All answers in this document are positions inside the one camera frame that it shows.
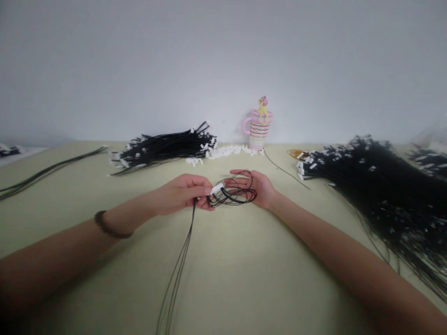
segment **bracelet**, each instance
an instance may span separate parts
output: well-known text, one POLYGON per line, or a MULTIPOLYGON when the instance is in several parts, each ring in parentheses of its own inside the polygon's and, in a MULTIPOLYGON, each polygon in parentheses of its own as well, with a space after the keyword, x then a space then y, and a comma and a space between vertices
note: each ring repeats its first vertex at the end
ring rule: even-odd
POLYGON ((116 231, 110 229, 109 227, 107 227, 107 224, 104 222, 104 219, 102 218, 102 216, 104 215, 106 211, 100 211, 98 213, 95 214, 95 223, 101 228, 101 230, 114 237, 114 238, 119 238, 119 239, 125 239, 125 238, 129 238, 133 235, 132 233, 128 233, 128 234, 120 234, 117 233, 116 231))

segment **wire bundle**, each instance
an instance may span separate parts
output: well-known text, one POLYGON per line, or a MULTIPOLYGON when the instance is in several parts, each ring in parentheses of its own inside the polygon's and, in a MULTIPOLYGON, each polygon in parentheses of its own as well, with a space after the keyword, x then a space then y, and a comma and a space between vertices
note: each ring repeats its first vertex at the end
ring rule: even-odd
POLYGON ((447 179, 447 154, 416 147, 417 151, 407 153, 408 158, 415 161, 423 172, 447 179))
POLYGON ((25 180, 15 184, 15 185, 1 189, 0 190, 0 201, 5 200, 9 197, 12 197, 13 195, 16 195, 16 194, 24 191, 25 189, 32 186, 33 184, 40 181, 41 179, 47 177, 48 175, 52 174, 53 172, 56 172, 57 170, 59 170, 61 168, 66 167, 67 165, 69 165, 71 163, 80 161, 80 160, 90 157, 90 156, 95 156, 97 154, 103 153, 106 150, 106 148, 107 148, 107 146, 102 146, 99 149, 96 149, 95 151, 89 152, 87 154, 82 154, 80 156, 70 158, 66 161, 56 163, 46 169, 43 169, 42 171, 40 171, 38 173, 32 175, 31 177, 26 178, 25 180))
POLYGON ((197 130, 137 137, 126 145, 127 150, 110 152, 114 157, 110 162, 116 168, 123 168, 112 175, 130 174, 181 158, 205 158, 211 146, 217 146, 217 137, 209 134, 209 127, 205 121, 197 130))
POLYGON ((253 184, 253 175, 250 171, 245 170, 241 171, 235 175, 233 175, 229 179, 222 179, 217 184, 226 185, 225 187, 221 187, 217 192, 213 194, 213 197, 210 195, 207 196, 208 205, 211 207, 218 207, 222 204, 230 205, 230 206, 239 206, 246 203, 250 203, 254 201, 257 197, 256 190, 252 189, 251 186, 253 184), (238 176, 243 176, 244 173, 250 175, 250 184, 247 188, 243 188, 238 186, 235 178, 238 176))
MULTIPOLYGON (((230 179, 224 179, 219 183, 226 182, 226 184, 237 184, 235 178, 239 175, 243 175, 243 173, 251 173, 249 171, 242 171, 238 174, 233 175, 230 179)), ((219 191, 214 194, 214 198, 211 199, 210 196, 207 197, 208 203, 212 207, 217 207, 219 205, 243 205, 249 202, 252 202, 256 199, 257 193, 254 189, 250 189, 253 178, 251 178, 250 186, 247 188, 243 187, 221 187, 219 191)), ((162 306, 160 308, 160 313, 158 315, 156 334, 170 334, 171 325, 172 325, 172 317, 174 314, 174 307, 176 304, 178 287, 180 285, 180 279, 182 278, 183 267, 185 265, 186 254, 188 253, 188 248, 190 246, 191 234, 192 234, 192 226, 194 223, 194 213, 196 211, 196 203, 197 198, 194 199, 193 209, 192 209, 192 220, 190 229, 188 231, 188 235, 186 236, 185 243, 183 244, 182 250, 177 258, 176 265, 174 266, 174 271, 172 272, 171 278, 169 279, 168 287, 166 288, 166 292, 163 297, 162 306), (174 286, 171 287, 174 277, 176 278, 174 281, 174 286), (169 304, 167 304, 166 299, 170 296, 169 304)))
POLYGON ((185 265, 186 254, 188 253, 188 248, 190 246, 192 225, 194 223, 194 213, 196 212, 196 203, 197 203, 197 198, 194 199, 194 204, 192 207, 192 220, 191 220, 190 229, 188 231, 188 235, 186 236, 185 243, 183 244, 183 248, 180 251, 180 254, 177 258, 176 265, 174 266, 174 271, 172 271, 172 275, 171 275, 171 278, 169 279, 168 287, 166 288, 166 292, 164 293, 162 306, 160 308, 160 314, 158 315, 157 329, 155 332, 156 335, 160 334, 163 331, 163 328, 164 328, 165 334, 170 334, 171 324, 172 324, 172 316, 174 314, 174 306, 176 304, 178 287, 180 285, 180 279, 182 277, 183 267, 185 265), (170 290, 172 279, 174 278, 174 276, 176 276, 176 280, 174 282, 173 288, 170 290), (166 314, 165 304, 166 304, 166 298, 168 297, 169 291, 171 291, 171 294, 170 294, 171 298, 169 301, 169 306, 166 305, 166 308, 168 309, 168 311, 167 311, 168 314, 166 316, 166 321, 163 325, 163 313, 166 314))
POLYGON ((8 147, 6 144, 0 143, 0 157, 12 156, 15 154, 21 154, 22 148, 19 146, 8 147))
POLYGON ((306 180, 325 178, 377 235, 447 302, 447 183, 398 157, 389 142, 356 137, 298 163, 306 180))

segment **cup handle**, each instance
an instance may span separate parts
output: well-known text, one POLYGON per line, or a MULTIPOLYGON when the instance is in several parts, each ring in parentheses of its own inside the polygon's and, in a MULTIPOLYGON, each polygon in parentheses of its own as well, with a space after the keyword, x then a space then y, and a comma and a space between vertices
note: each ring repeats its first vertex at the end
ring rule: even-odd
POLYGON ((242 131, 243 131, 244 133, 250 135, 250 131, 247 130, 247 129, 245 129, 245 124, 246 124, 248 121, 251 121, 251 117, 246 118, 245 121, 242 123, 242 131))

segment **wrist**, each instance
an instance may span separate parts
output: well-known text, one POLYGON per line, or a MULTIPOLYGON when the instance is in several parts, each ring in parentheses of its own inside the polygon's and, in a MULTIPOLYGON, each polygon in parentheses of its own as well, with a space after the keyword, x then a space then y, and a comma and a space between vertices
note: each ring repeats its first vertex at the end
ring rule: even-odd
POLYGON ((281 202, 281 197, 283 197, 283 195, 275 190, 275 193, 273 194, 272 200, 270 201, 267 210, 275 214, 276 210, 278 209, 278 205, 281 202))
POLYGON ((112 230, 120 234, 128 234, 154 216, 156 214, 147 205, 143 194, 108 210, 103 218, 112 230))

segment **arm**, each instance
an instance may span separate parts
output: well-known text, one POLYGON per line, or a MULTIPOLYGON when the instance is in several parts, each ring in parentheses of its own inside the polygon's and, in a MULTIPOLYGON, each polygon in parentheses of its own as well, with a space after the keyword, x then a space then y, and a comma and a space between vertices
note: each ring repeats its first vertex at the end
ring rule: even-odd
MULTIPOLYGON (((107 211, 103 219, 109 228, 125 234, 156 215, 192 206, 195 197, 203 197, 197 207, 214 210, 204 197, 211 187, 206 178, 185 174, 107 211)), ((117 242, 88 220, 1 259, 1 318, 14 318, 40 302, 117 242)))
MULTIPOLYGON (((265 175, 251 173, 252 188, 258 194, 255 203, 284 221, 367 308, 382 332, 447 334, 447 318, 390 266, 353 238, 278 193, 265 175)), ((244 178, 234 183, 246 185, 244 178)))

